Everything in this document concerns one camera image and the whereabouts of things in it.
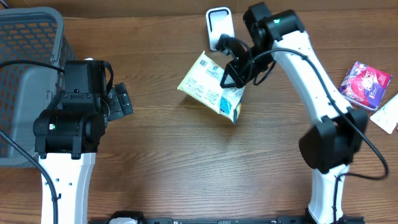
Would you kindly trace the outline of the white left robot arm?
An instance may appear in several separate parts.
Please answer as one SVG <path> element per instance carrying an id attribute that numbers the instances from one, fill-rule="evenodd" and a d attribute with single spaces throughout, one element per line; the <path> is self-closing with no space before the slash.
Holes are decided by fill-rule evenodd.
<path id="1" fill-rule="evenodd" d="M 57 105 L 34 121 L 35 151 L 42 173 L 41 223 L 87 223 L 88 192 L 100 139 L 110 121 L 132 114 L 123 83 L 99 101 L 83 104 L 84 93 L 62 93 Z"/>

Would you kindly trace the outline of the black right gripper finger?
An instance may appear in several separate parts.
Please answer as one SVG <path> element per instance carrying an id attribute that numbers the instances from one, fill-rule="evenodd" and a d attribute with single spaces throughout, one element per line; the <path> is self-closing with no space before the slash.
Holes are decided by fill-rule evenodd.
<path id="1" fill-rule="evenodd" d="M 217 51 L 225 55 L 230 55 L 232 58 L 248 57 L 248 48 L 245 42 L 227 34 L 221 34 L 215 45 Z"/>
<path id="2" fill-rule="evenodd" d="M 220 81 L 222 88 L 242 88 L 245 86 L 243 76 L 239 74 L 239 67 L 228 63 Z"/>

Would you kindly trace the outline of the red purple pad package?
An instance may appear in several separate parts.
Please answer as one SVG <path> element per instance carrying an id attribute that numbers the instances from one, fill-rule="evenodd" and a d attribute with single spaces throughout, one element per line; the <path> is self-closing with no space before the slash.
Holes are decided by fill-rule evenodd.
<path id="1" fill-rule="evenodd" d="M 345 75 L 339 92 L 350 102 L 369 111 L 378 109 L 392 75 L 355 62 Z"/>

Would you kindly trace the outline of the yellow snack chip bag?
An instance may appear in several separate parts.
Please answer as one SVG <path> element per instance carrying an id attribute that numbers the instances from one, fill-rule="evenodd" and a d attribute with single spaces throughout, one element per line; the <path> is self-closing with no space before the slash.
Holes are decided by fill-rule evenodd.
<path id="1" fill-rule="evenodd" d="M 177 89 L 235 124 L 245 88 L 222 88 L 220 82 L 223 74 L 224 69 L 202 52 Z"/>

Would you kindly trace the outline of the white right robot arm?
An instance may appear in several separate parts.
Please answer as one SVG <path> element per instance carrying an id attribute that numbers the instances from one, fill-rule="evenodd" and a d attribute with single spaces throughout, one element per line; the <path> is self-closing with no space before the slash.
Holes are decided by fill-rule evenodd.
<path id="1" fill-rule="evenodd" d="M 300 153 L 312 171 L 312 195 L 302 222 L 363 223 L 362 217 L 346 216 L 341 203 L 349 166 L 368 123 L 365 111 L 354 109 L 338 92 L 294 11 L 272 14 L 260 2 L 250 6 L 243 19 L 253 46 L 212 26 L 218 33 L 215 49 L 232 56 L 221 87 L 242 88 L 259 73 L 280 65 L 300 96 L 311 125 L 299 141 Z"/>

